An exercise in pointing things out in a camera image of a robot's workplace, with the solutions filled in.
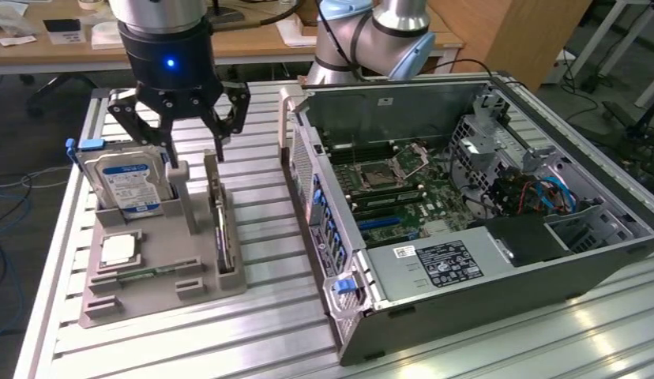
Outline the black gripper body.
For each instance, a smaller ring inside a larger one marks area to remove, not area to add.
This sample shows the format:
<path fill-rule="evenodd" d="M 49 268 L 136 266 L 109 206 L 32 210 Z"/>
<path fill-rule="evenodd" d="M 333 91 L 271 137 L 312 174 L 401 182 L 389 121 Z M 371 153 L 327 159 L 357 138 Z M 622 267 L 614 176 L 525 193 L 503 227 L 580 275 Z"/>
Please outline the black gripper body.
<path fill-rule="evenodd" d="M 213 106 L 223 94 L 205 20 L 169 34 L 139 32 L 124 23 L 119 31 L 137 82 L 137 101 L 163 116 L 199 117 L 199 110 Z"/>

